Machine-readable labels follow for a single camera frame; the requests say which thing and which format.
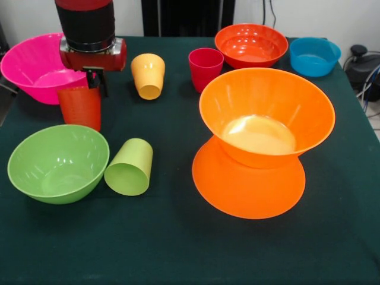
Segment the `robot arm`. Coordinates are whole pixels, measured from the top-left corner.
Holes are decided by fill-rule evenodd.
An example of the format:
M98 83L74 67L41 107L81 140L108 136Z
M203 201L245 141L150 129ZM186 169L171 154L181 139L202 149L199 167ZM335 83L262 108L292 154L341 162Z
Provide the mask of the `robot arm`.
M122 71L126 44L115 37L112 0L55 0L64 32L59 53L69 69L87 73L88 86L102 86L107 95L105 71Z

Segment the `blue bowl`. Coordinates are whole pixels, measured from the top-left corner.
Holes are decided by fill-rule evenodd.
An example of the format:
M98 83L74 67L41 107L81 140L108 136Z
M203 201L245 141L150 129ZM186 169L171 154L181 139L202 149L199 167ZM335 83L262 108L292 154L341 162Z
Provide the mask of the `blue bowl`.
M309 77L329 74L340 56L340 48L325 39L303 37L290 44L290 64L298 73Z

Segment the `black cable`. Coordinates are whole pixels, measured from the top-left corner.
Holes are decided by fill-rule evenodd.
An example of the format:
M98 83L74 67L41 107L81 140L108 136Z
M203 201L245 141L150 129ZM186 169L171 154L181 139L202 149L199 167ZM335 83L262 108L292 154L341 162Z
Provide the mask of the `black cable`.
M352 56L349 56L346 61L344 61L344 64L343 64L343 71L346 71L346 65L349 63L349 60L351 60L352 58L354 58L354 55Z
M265 25L265 0L262 0L262 24Z
M274 18L274 21L273 21L273 28L274 28L274 26L276 25L276 15L274 14L274 11L273 11L272 0L269 0L269 4L271 5L271 11Z

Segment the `floor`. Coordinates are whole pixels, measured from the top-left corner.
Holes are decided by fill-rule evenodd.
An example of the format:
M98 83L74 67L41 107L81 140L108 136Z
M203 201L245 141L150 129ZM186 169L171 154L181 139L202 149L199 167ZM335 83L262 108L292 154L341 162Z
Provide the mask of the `floor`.
M369 119L370 124L372 125L375 134L377 135L380 141L380 100L377 102L369 102L368 109L366 112L367 117Z

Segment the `green cup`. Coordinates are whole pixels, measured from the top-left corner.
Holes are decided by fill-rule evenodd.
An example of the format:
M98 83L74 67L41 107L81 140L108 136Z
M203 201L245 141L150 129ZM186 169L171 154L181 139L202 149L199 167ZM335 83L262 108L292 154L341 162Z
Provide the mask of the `green cup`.
M152 146L140 139L126 141L104 172L108 186L117 193L136 196L149 187Z

